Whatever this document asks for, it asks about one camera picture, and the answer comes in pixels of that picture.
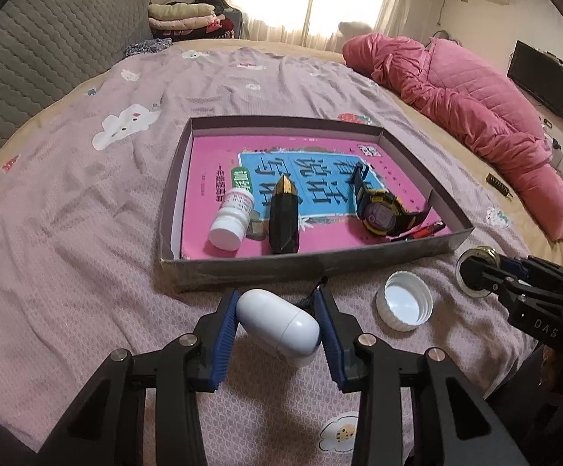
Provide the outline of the white earbuds case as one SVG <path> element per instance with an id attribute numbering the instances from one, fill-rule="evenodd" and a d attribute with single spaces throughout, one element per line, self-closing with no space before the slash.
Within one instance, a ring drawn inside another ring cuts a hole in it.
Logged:
<path id="1" fill-rule="evenodd" d="M 293 367 L 309 365 L 320 345 L 320 326 L 306 311 L 265 289 L 238 299 L 238 323 L 264 351 Z"/>

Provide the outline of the white plastic bottle cap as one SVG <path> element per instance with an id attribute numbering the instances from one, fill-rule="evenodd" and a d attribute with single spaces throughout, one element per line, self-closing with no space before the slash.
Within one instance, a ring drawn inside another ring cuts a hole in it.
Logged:
<path id="1" fill-rule="evenodd" d="M 410 332 L 430 320 L 434 299 L 428 285 L 410 271 L 395 271 L 377 291 L 375 305 L 386 326 Z"/>

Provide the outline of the red black lighter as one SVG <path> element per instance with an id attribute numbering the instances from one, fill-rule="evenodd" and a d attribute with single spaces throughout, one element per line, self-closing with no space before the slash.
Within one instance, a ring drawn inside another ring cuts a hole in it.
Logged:
<path id="1" fill-rule="evenodd" d="M 443 221 L 437 221 L 430 225 L 422 226 L 418 230 L 414 230 L 407 235 L 404 235 L 400 238 L 401 241 L 406 240 L 420 240 L 428 237 L 432 237 L 436 235 L 436 233 L 440 233 L 441 230 L 444 230 L 447 226 Z"/>

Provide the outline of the black gold lipstick tube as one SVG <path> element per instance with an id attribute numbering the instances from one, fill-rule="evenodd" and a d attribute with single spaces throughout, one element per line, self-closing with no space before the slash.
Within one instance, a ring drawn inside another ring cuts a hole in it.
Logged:
<path id="1" fill-rule="evenodd" d="M 299 249 L 298 194 L 288 175 L 275 185 L 270 204 L 269 241 L 273 255 L 297 254 Z"/>

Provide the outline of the shallow cardboard box tray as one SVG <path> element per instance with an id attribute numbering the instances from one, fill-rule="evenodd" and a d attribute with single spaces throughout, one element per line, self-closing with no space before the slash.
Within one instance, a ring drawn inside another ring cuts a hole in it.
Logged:
<path id="1" fill-rule="evenodd" d="M 357 216 L 352 175 L 389 190 L 426 220 L 407 235 L 379 238 Z M 272 254 L 270 204 L 279 178 L 298 196 L 298 251 Z M 254 199 L 240 247 L 221 250 L 209 231 L 236 186 Z M 159 265 L 181 290 L 293 281 L 377 270 L 451 252 L 473 223 L 428 167 L 392 132 L 327 119 L 217 116 L 187 122 L 161 202 Z"/>

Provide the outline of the small white pill bottle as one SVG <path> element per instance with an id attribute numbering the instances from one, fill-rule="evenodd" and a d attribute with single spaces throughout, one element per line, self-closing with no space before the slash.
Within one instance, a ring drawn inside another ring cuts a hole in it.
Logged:
<path id="1" fill-rule="evenodd" d="M 210 243 L 221 250 L 238 250 L 251 223 L 254 205 L 249 190 L 240 187 L 228 190 L 209 229 Z"/>

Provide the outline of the black yellow digital watch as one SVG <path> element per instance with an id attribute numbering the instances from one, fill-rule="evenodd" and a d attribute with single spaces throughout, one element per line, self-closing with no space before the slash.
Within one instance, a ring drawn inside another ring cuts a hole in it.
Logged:
<path id="1" fill-rule="evenodd" d="M 356 215 L 364 227 L 374 236 L 396 238 L 418 227 L 432 209 L 429 195 L 422 210 L 411 212 L 391 190 L 376 190 L 367 183 L 370 168 L 357 163 L 352 175 Z"/>

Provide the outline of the pink blue children's book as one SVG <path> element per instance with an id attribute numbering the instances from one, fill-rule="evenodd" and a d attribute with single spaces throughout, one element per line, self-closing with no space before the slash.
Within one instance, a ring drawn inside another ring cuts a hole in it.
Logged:
<path id="1" fill-rule="evenodd" d="M 299 250 L 363 248 L 379 243 L 357 218 L 351 178 L 357 162 L 370 166 L 367 183 L 386 188 L 407 210 L 422 210 L 430 195 L 421 190 L 382 148 L 349 139 L 255 136 L 197 136 L 193 140 L 180 254 L 189 260 L 225 258 L 208 233 L 225 193 L 249 184 L 252 223 L 236 258 L 269 253 L 268 216 L 275 184 L 288 175 L 299 200 Z"/>

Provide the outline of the pink quilted duvet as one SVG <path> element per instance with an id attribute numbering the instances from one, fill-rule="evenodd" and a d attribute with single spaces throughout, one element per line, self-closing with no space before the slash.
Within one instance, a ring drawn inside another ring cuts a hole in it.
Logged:
<path id="1" fill-rule="evenodd" d="M 563 180 L 537 111 L 508 77 L 445 39 L 369 34 L 347 41 L 342 56 L 491 164 L 547 237 L 563 239 Z"/>

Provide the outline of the purple patterned bed sheet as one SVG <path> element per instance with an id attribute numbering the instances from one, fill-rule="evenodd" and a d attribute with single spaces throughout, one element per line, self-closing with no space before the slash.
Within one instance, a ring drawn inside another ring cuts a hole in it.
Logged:
<path id="1" fill-rule="evenodd" d="M 492 194 L 405 118 L 386 90 L 338 63 L 235 52 L 163 53 L 120 62 L 99 91 L 30 137 L 11 170 L 0 169 L 0 426 L 34 451 L 112 350 L 165 346 L 216 308 L 217 292 L 174 294 L 157 271 L 157 225 L 173 154 L 188 119 L 275 115 L 384 127 L 426 165 L 475 225 L 460 247 L 488 245 L 526 256 L 513 227 L 485 215 Z M 149 129 L 128 129 L 108 146 L 126 109 L 143 108 Z M 364 330 L 408 351 L 443 348 L 488 396 L 532 353 L 536 341 L 511 327 L 495 299 L 474 301 L 453 278 L 456 257 L 331 279 L 339 306 Z M 374 297 L 396 270 L 428 284 L 428 324 L 397 334 Z M 209 465 L 349 465 L 320 435 L 358 407 L 318 352 L 293 369 L 239 330 L 228 378 L 198 397 Z"/>

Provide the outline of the stack of folded clothes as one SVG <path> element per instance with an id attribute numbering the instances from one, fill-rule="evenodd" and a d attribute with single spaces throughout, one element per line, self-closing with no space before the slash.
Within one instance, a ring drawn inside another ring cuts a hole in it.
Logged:
<path id="1" fill-rule="evenodd" d="M 156 39 L 239 39 L 243 32 L 243 12 L 225 0 L 151 3 L 148 14 Z"/>

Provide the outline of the grey quilted headboard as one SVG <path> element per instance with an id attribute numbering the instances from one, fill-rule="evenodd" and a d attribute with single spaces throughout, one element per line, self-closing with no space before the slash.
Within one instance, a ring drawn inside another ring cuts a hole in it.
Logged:
<path id="1" fill-rule="evenodd" d="M 0 11 L 0 149 L 32 117 L 148 40 L 150 0 L 9 0 Z"/>

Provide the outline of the black wall television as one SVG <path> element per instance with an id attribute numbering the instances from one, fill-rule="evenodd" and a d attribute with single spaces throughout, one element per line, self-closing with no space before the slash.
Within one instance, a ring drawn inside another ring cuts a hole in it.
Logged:
<path id="1" fill-rule="evenodd" d="M 506 75 L 563 120 L 563 65 L 554 56 L 518 40 Z"/>

